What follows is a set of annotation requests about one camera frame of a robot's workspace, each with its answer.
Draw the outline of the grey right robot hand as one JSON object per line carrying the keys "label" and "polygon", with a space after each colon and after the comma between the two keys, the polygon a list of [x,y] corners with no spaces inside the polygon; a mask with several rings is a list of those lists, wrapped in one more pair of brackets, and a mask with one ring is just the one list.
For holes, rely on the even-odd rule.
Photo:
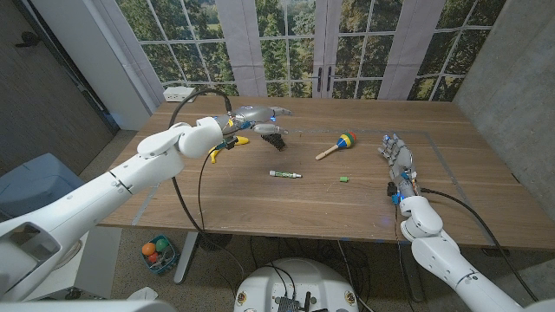
{"label": "grey right robot hand", "polygon": [[395,133],[384,135],[378,151],[388,162],[389,176],[400,196],[408,198],[418,195],[413,154],[406,143]]}

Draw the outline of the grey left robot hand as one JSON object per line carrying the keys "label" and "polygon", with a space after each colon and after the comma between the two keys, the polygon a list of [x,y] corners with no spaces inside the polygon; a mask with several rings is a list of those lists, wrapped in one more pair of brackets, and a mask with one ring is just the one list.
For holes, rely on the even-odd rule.
{"label": "grey left robot hand", "polygon": [[232,115],[215,116],[225,137],[238,131],[250,129],[261,135],[288,134],[288,130],[277,126],[274,121],[278,116],[292,115],[292,111],[282,107],[240,107]]}

